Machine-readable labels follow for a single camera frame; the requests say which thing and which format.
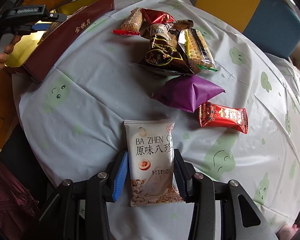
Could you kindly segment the person's left hand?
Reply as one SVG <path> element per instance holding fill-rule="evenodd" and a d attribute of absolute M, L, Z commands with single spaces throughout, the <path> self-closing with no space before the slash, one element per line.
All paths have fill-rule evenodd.
<path fill-rule="evenodd" d="M 8 60 L 8 56 L 13 52 L 15 45 L 21 40 L 22 36 L 15 35 L 13 41 L 8 44 L 4 51 L 0 53 L 0 70 L 6 67 L 6 61 Z"/>

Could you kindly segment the person's right hand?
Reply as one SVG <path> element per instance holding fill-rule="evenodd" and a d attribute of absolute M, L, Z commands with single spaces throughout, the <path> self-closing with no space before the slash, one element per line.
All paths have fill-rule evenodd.
<path fill-rule="evenodd" d="M 289 226 L 285 224 L 276 234 L 279 240 L 291 240 L 293 236 L 298 231 L 298 226 L 294 224 L 293 226 Z"/>

